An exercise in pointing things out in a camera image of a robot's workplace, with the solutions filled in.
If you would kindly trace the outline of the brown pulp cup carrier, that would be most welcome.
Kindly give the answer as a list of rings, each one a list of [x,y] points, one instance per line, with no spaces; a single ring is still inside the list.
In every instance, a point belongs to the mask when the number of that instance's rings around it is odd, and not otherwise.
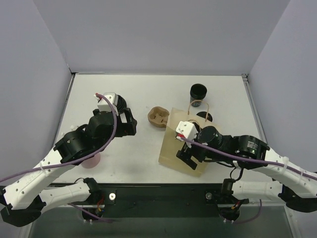
[[[155,127],[166,128],[169,111],[160,106],[153,107],[148,113],[148,121]]]

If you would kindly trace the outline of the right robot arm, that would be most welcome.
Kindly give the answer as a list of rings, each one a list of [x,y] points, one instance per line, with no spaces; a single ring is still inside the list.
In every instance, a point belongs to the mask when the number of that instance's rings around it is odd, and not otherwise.
[[[214,126],[199,129],[189,121],[180,122],[175,133],[184,142],[176,156],[193,170],[197,163],[240,170],[238,178],[223,181],[219,191],[223,201],[265,199],[283,201],[302,213],[316,211],[316,173],[291,163],[256,137],[222,135]]]

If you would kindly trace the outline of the tan paper bag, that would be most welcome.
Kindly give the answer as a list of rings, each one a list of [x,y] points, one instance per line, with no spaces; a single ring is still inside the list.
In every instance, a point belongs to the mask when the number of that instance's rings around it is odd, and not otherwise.
[[[191,114],[189,111],[172,108],[169,113],[158,162],[162,166],[183,174],[200,177],[205,172],[208,166],[207,163],[200,163],[194,158],[193,161],[197,163],[197,167],[192,169],[186,163],[176,157],[177,152],[182,149],[183,145],[186,144],[184,141],[175,139],[175,130],[180,121],[197,122],[201,128],[206,126],[214,126],[217,130],[220,130],[220,127],[206,118],[199,117],[196,114]]]

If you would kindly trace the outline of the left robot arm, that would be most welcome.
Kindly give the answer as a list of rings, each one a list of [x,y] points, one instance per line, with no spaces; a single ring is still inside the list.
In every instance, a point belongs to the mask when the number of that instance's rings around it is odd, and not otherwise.
[[[129,108],[124,109],[126,122],[111,112],[94,111],[87,124],[60,139],[36,166],[17,182],[0,188],[0,214],[4,222],[16,227],[28,225],[44,212],[74,202],[96,204],[103,192],[93,178],[85,178],[72,185],[49,189],[62,174],[79,165],[78,159],[92,155],[107,144],[111,136],[136,134],[137,121]]]

